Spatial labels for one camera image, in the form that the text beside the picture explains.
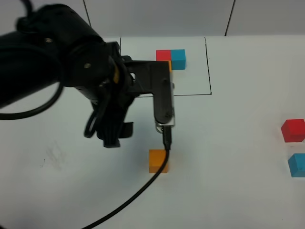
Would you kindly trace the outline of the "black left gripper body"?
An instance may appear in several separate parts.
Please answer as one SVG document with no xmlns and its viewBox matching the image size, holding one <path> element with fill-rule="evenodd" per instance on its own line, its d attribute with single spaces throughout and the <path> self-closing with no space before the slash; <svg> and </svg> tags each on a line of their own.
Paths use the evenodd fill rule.
<svg viewBox="0 0 305 229">
<path fill-rule="evenodd" d="M 117 42 L 77 42 L 69 48 L 69 87 L 90 100 L 93 112 L 84 132 L 118 134 L 134 96 L 132 77 Z"/>
</svg>

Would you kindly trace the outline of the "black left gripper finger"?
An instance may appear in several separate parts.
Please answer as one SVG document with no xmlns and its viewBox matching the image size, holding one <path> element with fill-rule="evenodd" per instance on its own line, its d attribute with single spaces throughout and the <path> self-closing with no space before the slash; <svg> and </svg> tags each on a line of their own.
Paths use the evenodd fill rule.
<svg viewBox="0 0 305 229">
<path fill-rule="evenodd" d="M 133 135 L 133 122 L 113 122 L 97 128 L 97 137 L 103 141 L 105 148 L 120 147 L 120 139 Z"/>
</svg>

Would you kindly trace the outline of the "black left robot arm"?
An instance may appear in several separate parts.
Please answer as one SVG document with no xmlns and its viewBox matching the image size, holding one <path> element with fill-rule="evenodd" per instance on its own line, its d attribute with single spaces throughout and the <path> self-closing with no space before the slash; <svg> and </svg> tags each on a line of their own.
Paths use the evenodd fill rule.
<svg viewBox="0 0 305 229">
<path fill-rule="evenodd" d="M 77 89 L 93 107 L 84 136 L 97 135 L 106 148 L 120 146 L 133 134 L 125 117 L 134 97 L 127 94 L 132 77 L 123 64 L 117 42 L 105 42 L 72 8 L 64 4 L 33 10 L 25 0 L 26 15 L 15 31 L 0 38 L 0 105 L 6 107 L 54 83 L 55 94 L 37 108 L 2 113 L 1 120 L 38 115 L 59 99 L 65 87 Z"/>
</svg>

